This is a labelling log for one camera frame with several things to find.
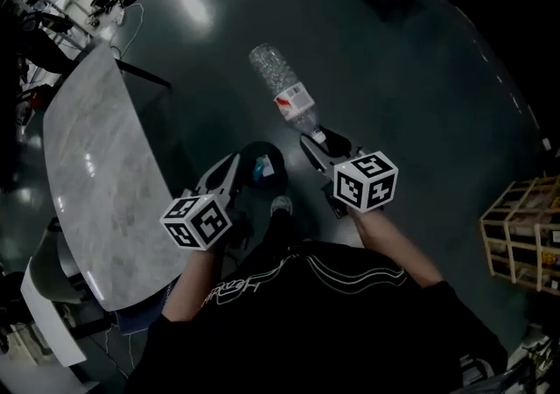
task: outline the white cube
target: white cube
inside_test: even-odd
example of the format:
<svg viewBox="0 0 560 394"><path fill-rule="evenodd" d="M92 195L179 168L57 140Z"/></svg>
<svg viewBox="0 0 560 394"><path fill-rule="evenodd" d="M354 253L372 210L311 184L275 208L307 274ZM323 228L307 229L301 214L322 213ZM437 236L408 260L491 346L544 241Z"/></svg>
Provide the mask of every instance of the white cube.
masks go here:
<svg viewBox="0 0 560 394"><path fill-rule="evenodd" d="M231 227L213 194L173 200L159 222L180 248L188 250L207 250Z"/></svg>
<svg viewBox="0 0 560 394"><path fill-rule="evenodd" d="M367 212L391 201L398 168L381 151L334 166L334 197Z"/></svg>

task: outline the wooden frame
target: wooden frame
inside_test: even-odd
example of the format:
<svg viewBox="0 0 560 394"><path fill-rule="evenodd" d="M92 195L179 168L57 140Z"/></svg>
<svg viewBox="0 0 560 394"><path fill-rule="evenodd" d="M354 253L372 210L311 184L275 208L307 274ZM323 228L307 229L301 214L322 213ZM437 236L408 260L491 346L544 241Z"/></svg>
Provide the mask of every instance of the wooden frame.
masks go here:
<svg viewBox="0 0 560 394"><path fill-rule="evenodd" d="M524 203L531 194L534 195L533 199L537 200L540 206L524 208ZM551 234L550 231L552 230L560 231L560 221L556 223L547 222L547 218L554 218L551 215L560 214L560 208L550 206L555 196L560 198L560 175L534 178L523 182L514 181L480 217L480 233L486 251L488 269L492 276L505 278L512 284L526 286L538 292L550 292L560 296L560 288L558 287L560 285L560 271L543 267L543 252L558 256L552 257L553 264L558 262L555 258L560 259L560 243L552 242L553 239L546 237L547 234ZM499 230L502 236L488 236L486 226L492 227L493 230ZM519 234L519 228L525 229L525 231L529 230L529 233L526 236L521 236L521 238L532 239L533 243L524 243L512 237L511 230L518 231ZM506 252L501 250L502 255L493 253L495 246L505 247ZM525 256L530 256L526 251L534 251L535 260L530 263L515 260L515 250L524 250ZM500 265L502 269L506 265L509 274L506 271L495 270L494 263ZM534 275L535 282L524 280L523 278L527 275L531 277Z"/></svg>

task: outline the black t-shirt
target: black t-shirt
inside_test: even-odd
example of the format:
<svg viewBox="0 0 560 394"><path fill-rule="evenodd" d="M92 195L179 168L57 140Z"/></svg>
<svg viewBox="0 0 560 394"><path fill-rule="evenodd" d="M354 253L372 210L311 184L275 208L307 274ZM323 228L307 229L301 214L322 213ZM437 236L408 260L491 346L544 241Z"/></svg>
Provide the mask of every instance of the black t-shirt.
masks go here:
<svg viewBox="0 0 560 394"><path fill-rule="evenodd" d="M448 284L422 289L381 254L303 243L243 264L192 321L160 317L127 391L447 393L506 363Z"/></svg>

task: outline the marble tabletop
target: marble tabletop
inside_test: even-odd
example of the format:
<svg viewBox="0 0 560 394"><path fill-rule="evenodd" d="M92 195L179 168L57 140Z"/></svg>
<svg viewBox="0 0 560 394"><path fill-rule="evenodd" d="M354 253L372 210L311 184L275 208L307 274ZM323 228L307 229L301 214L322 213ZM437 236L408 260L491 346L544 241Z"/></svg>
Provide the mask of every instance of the marble tabletop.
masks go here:
<svg viewBox="0 0 560 394"><path fill-rule="evenodd" d="M106 44L72 72L45 113L52 199L73 258L101 306L132 306L185 266L159 224L172 197Z"/></svg>

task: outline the clear plastic bottle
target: clear plastic bottle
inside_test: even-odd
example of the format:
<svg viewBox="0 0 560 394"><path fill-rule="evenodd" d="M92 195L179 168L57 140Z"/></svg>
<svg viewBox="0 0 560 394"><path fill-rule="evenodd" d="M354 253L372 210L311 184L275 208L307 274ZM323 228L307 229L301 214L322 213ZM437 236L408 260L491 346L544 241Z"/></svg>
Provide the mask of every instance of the clear plastic bottle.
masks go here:
<svg viewBox="0 0 560 394"><path fill-rule="evenodd" d="M315 101L282 54L269 44L261 44L248 58L273 94L284 119L318 144L325 142Z"/></svg>

